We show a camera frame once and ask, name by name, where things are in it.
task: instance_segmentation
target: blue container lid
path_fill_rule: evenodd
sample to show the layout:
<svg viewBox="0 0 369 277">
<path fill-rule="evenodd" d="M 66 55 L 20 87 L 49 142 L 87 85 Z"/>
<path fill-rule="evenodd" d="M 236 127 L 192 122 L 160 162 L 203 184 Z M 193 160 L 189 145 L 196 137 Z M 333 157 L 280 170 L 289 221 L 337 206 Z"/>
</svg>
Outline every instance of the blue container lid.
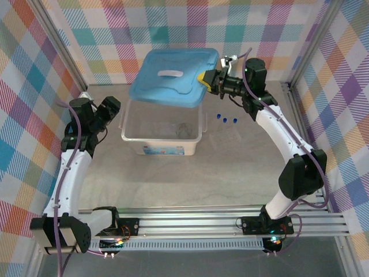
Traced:
<svg viewBox="0 0 369 277">
<path fill-rule="evenodd" d="M 129 96 L 162 105 L 197 107 L 206 92 L 197 76 L 214 69 L 218 58 L 218 52 L 212 48 L 152 50 L 132 83 Z"/>
</svg>

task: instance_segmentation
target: cable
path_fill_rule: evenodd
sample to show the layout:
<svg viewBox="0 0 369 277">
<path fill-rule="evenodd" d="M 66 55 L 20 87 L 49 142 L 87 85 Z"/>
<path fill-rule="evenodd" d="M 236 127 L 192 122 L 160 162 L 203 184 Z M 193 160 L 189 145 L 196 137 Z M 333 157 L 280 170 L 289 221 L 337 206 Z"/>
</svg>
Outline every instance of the cable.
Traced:
<svg viewBox="0 0 369 277">
<path fill-rule="evenodd" d="M 100 142 L 102 142 L 105 138 L 106 138 L 106 136 L 108 135 L 108 128 L 106 128 L 105 127 L 105 136 L 97 143 L 97 144 L 99 144 Z"/>
<path fill-rule="evenodd" d="M 126 232 L 124 231 L 124 229 L 123 229 L 123 228 L 126 228 L 126 229 L 128 230 L 128 238 L 126 238 Z M 131 230 L 130 230 L 126 225 L 124 225 L 124 226 L 122 227 L 122 230 L 123 230 L 123 235 L 124 235 L 125 239 L 126 239 L 126 240 L 129 240 L 129 239 L 130 239 L 130 237 L 131 237 Z"/>
<path fill-rule="evenodd" d="M 276 120 L 280 121 L 283 125 L 283 127 L 285 127 L 286 131 L 291 135 L 291 137 L 294 139 L 294 141 L 296 142 L 296 144 L 298 145 L 298 147 L 300 147 L 306 154 L 307 156 L 312 160 L 312 162 L 315 164 L 315 166 L 317 167 L 320 176 L 322 177 L 323 180 L 323 186 L 325 189 L 325 199 L 323 204 L 321 205 L 315 205 L 313 203 L 310 203 L 306 200 L 300 199 L 299 201 L 301 201 L 304 204 L 307 204 L 313 208 L 317 208 L 317 209 L 321 209 L 324 208 L 325 206 L 327 206 L 328 204 L 328 200 L 329 200 L 329 188 L 328 188 L 328 182 L 326 180 L 326 176 L 323 172 L 322 167 L 320 166 L 320 164 L 318 163 L 318 161 L 316 160 L 316 158 L 310 153 L 309 150 L 306 149 L 306 147 L 301 143 L 301 141 L 295 136 L 295 134 L 293 133 L 293 131 L 291 130 L 291 128 L 288 126 L 288 124 L 283 120 L 283 118 L 281 118 L 272 108 L 270 108 L 264 101 L 259 100 L 259 98 L 251 91 L 250 87 L 248 86 L 248 83 L 246 81 L 246 74 L 245 74 L 245 69 L 246 69 L 246 61 L 247 61 L 247 56 L 249 55 L 249 53 L 251 52 L 252 48 L 250 47 L 247 52 L 242 55 L 242 57 L 244 57 L 244 63 L 242 66 L 242 80 L 243 80 L 243 84 L 246 87 L 247 92 L 256 100 L 259 101 L 261 105 L 264 106 L 264 108 L 266 108 L 271 114 L 273 114 L 276 117 Z"/>
<path fill-rule="evenodd" d="M 282 250 L 280 250 L 279 252 L 278 252 L 278 254 L 283 254 L 283 253 L 285 253 L 288 249 L 290 249 L 291 247 L 292 247 L 292 245 L 294 245 L 295 243 L 296 243 L 296 241 L 298 240 L 298 238 L 299 238 L 299 236 L 301 235 L 301 231 L 302 231 L 302 218 L 301 218 L 301 216 L 299 216 L 298 214 L 290 214 L 289 216 L 296 216 L 297 218 L 299 218 L 299 221 L 300 221 L 300 224 L 299 224 L 299 231 L 297 232 L 297 234 L 296 234 L 296 237 L 295 237 L 295 239 L 291 242 L 291 244 L 290 245 L 288 245 L 286 248 L 284 248 L 284 249 L 282 249 Z"/>
<path fill-rule="evenodd" d="M 78 118 L 77 113 L 73 110 L 73 108 L 61 101 L 61 100 L 57 100 L 57 105 L 61 106 L 61 107 L 65 107 L 68 108 L 70 113 L 73 115 L 74 119 L 76 120 L 77 123 L 77 129 L 78 129 L 78 135 L 77 135 L 77 142 L 76 142 L 76 146 L 73 149 L 73 152 L 65 166 L 65 169 L 63 170 L 63 173 L 60 177 L 60 180 L 58 182 L 57 185 L 57 191 L 55 192 L 55 202 L 54 202 L 54 235 L 55 235 L 55 243 L 57 245 L 57 251 L 58 251 L 58 276 L 62 277 L 63 276 L 63 269 L 65 269 L 66 267 L 66 263 L 69 261 L 69 257 L 67 257 L 64 266 L 62 266 L 62 246 L 60 243 L 60 236 L 59 236 L 59 228 L 58 228 L 58 209 L 59 209 L 59 195 L 60 195 L 60 191 L 62 189 L 62 185 L 63 185 L 63 181 L 65 179 L 65 176 L 70 168 L 70 165 L 74 159 L 74 156 L 76 155 L 77 151 L 78 151 L 78 147 L 80 146 L 80 142 L 81 142 L 81 133 L 82 133 L 82 129 L 81 129 L 81 122 Z"/>
<path fill-rule="evenodd" d="M 235 103 L 237 106 L 243 108 L 243 106 L 241 104 L 237 103 L 235 99 L 231 98 L 231 95 L 230 94 L 228 94 L 228 97 L 229 97 L 230 101 L 232 101 L 233 103 Z"/>
</svg>

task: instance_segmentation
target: plaid wall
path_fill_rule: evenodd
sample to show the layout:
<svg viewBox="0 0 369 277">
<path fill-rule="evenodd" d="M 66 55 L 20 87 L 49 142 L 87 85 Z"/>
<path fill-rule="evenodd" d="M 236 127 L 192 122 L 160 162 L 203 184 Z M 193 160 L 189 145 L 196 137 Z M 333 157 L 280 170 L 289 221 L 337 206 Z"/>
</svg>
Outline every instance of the plaid wall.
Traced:
<svg viewBox="0 0 369 277">
<path fill-rule="evenodd" d="M 324 0 L 43 2 L 86 81 L 119 84 L 132 83 L 151 49 L 169 47 L 212 47 L 231 55 L 251 46 L 251 56 L 266 62 L 268 78 L 280 80 L 308 36 L 303 30 L 311 12 Z M 241 63 L 236 70 L 240 76 Z"/>
<path fill-rule="evenodd" d="M 0 276 L 20 276 L 29 224 L 55 185 L 68 112 L 79 95 L 26 0 L 0 0 Z"/>
<path fill-rule="evenodd" d="M 346 0 L 298 84 L 315 146 L 328 155 L 331 202 L 369 276 L 369 0 Z"/>
<path fill-rule="evenodd" d="M 315 35 L 315 32 L 318 28 L 318 25 L 320 24 L 320 22 L 322 21 L 327 9 L 328 9 L 328 6 L 329 6 L 329 3 L 331 2 L 331 0 L 325 0 L 324 1 L 324 4 L 322 5 L 319 13 L 318 13 L 318 16 L 315 18 L 315 21 L 314 21 L 314 24 L 312 25 L 308 35 L 306 36 L 305 38 L 305 41 L 304 41 L 304 44 L 303 46 L 301 47 L 300 51 L 299 51 L 299 54 L 295 60 L 295 62 L 293 63 L 293 67 L 292 67 L 292 70 L 289 72 L 288 74 L 288 77 L 286 80 L 282 80 L 282 81 L 285 81 L 285 82 L 290 82 L 293 78 L 293 75 L 295 75 L 296 73 L 296 69 L 298 68 L 298 66 L 300 65 L 300 62 L 301 62 L 301 59 L 302 57 L 305 55 L 310 43 L 311 43 L 311 39 L 314 37 Z"/>
</svg>

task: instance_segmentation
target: clear plastic container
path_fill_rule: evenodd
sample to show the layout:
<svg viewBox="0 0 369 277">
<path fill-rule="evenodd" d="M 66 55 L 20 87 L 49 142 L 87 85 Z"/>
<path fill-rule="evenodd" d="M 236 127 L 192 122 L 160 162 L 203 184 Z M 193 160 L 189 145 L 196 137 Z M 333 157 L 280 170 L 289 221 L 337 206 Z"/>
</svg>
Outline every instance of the clear plastic container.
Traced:
<svg viewBox="0 0 369 277">
<path fill-rule="evenodd" d="M 140 155 L 193 155 L 205 131 L 201 104 L 183 108 L 129 100 L 122 124 L 123 140 Z"/>
</svg>

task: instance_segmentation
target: lid handle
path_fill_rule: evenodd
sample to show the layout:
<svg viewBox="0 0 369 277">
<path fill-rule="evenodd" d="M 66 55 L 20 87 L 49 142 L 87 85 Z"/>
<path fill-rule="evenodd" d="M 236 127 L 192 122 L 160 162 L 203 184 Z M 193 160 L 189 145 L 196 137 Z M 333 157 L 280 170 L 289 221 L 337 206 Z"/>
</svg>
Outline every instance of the lid handle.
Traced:
<svg viewBox="0 0 369 277">
<path fill-rule="evenodd" d="M 157 73 L 158 76 L 182 77 L 183 72 L 178 70 L 161 70 Z"/>
</svg>

